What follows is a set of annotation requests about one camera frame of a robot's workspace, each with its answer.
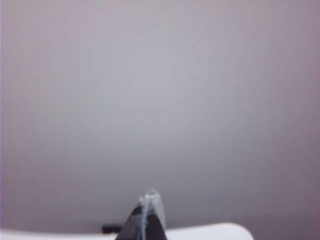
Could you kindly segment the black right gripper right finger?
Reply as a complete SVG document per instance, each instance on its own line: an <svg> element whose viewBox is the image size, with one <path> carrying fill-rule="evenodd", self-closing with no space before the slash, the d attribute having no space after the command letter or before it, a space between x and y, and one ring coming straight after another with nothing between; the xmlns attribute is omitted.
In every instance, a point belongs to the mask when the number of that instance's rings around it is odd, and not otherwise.
<svg viewBox="0 0 320 240"><path fill-rule="evenodd" d="M166 240L166 215L160 194L149 188L144 196L144 239Z"/></svg>

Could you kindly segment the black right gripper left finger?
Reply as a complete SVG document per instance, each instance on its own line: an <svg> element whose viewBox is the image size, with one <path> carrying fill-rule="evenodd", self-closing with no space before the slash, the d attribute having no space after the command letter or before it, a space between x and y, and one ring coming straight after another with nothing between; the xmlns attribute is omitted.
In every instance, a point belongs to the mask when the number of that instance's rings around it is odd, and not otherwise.
<svg viewBox="0 0 320 240"><path fill-rule="evenodd" d="M136 206L121 226L117 240L142 240L145 216L145 199L140 197Z"/></svg>

